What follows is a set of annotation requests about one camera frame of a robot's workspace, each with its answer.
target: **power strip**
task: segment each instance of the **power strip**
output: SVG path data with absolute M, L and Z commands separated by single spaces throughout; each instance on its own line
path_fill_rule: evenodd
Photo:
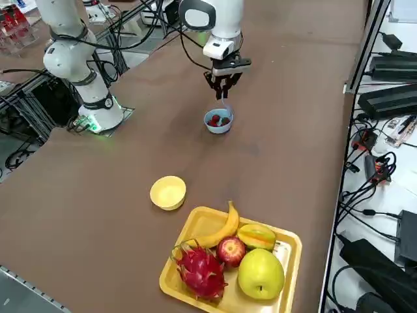
M 7 96 L 15 86 L 15 83 L 0 80 L 0 97 Z

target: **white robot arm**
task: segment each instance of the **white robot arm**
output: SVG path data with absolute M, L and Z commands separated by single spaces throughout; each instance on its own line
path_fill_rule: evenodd
M 244 0 L 182 0 L 179 5 L 181 22 L 193 31 L 211 31 L 203 54 L 212 59 L 211 72 L 206 72 L 208 84 L 216 98 L 227 98 L 252 62 L 240 57 L 243 41 L 240 21 Z
M 59 35 L 67 35 L 96 43 L 96 37 L 78 16 L 74 0 L 36 0 L 36 4 L 55 40 L 45 52 L 45 67 L 77 89 L 83 100 L 78 113 L 88 120 L 89 130 L 99 133 L 116 127 L 123 120 L 123 111 L 100 73 L 87 65 L 95 47 L 59 38 Z

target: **banana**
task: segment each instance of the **banana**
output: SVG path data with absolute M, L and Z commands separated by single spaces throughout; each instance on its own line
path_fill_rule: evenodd
M 235 209 L 232 201 L 229 201 L 229 216 L 227 217 L 226 224 L 217 233 L 212 235 L 197 237 L 195 240 L 200 246 L 204 248 L 212 248 L 217 246 L 219 242 L 227 236 L 232 236 L 236 233 L 239 227 L 239 213 Z M 194 242 L 188 242 L 190 246 L 195 246 Z
M 247 224 L 237 231 L 237 237 L 249 248 L 273 250 L 276 234 L 269 228 L 258 224 Z

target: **brown table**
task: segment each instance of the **brown table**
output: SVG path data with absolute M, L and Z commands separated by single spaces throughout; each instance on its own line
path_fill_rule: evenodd
M 364 11 L 362 0 L 247 1 L 242 54 L 253 67 L 230 92 L 224 136 L 202 123 L 214 91 L 179 42 L 152 54 L 111 89 L 136 109 L 114 137 L 54 130 L 2 185 L 0 264 L 74 313 L 196 312 L 158 277 L 190 211 L 233 199 L 242 216 L 300 236 L 293 312 L 316 312 Z M 170 213 L 149 199 L 164 175 L 188 186 Z
M 101 0 L 105 5 L 109 4 L 108 0 Z M 114 3 L 121 10 L 132 10 L 134 7 L 138 6 L 141 1 L 137 0 L 131 3 Z M 83 6 L 82 0 L 76 0 L 77 8 L 80 17 L 88 24 L 88 17 Z M 40 16 L 37 9 L 31 11 L 29 16 Z M 89 25 L 89 28 L 94 33 L 99 33 L 103 31 L 107 26 L 105 25 Z M 7 68 L 30 68 L 35 70 L 42 70 L 45 66 L 43 63 L 45 47 L 48 43 L 48 40 L 51 38 L 49 27 L 40 20 L 35 24 L 36 35 L 39 39 L 34 42 L 32 45 L 25 47 L 18 56 L 5 56 L 0 55 L 0 69 Z M 28 79 L 32 78 L 35 73 L 32 72 L 17 72 L 17 73 L 7 73 L 0 75 L 0 80 L 5 80 L 12 83 L 24 83 Z

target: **red object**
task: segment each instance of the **red object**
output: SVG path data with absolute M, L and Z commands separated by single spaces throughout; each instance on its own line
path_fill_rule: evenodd
M 229 119 L 228 117 L 224 117 L 224 118 L 222 119 L 222 126 L 227 125 L 227 124 L 229 124 L 229 123 L 230 123 L 230 119 Z
M 183 249 L 182 258 L 175 260 L 182 281 L 195 293 L 196 297 L 216 299 L 223 296 L 227 283 L 224 281 L 223 267 L 209 249 L 197 244 Z
M 10 16 L 10 14 L 6 10 L 3 10 L 3 16 L 5 17 L 6 23 L 8 24 L 8 26 L 10 26 L 10 28 L 14 28 L 18 25 L 14 18 Z
M 217 114 L 214 114 L 211 120 L 215 123 L 218 123 L 220 121 L 220 116 Z
M 218 127 L 217 123 L 216 123 L 216 122 L 214 122 L 213 120 L 208 121 L 208 122 L 207 122 L 207 125 L 208 125 L 208 126 L 211 126 L 211 127 Z
M 217 258 L 226 266 L 238 267 L 246 254 L 245 244 L 234 236 L 223 238 L 216 249 Z
M 26 20 L 25 15 L 21 12 L 21 10 L 18 7 L 14 8 L 14 16 L 16 17 L 16 21 L 19 25 L 22 26 L 29 26 L 29 22 Z

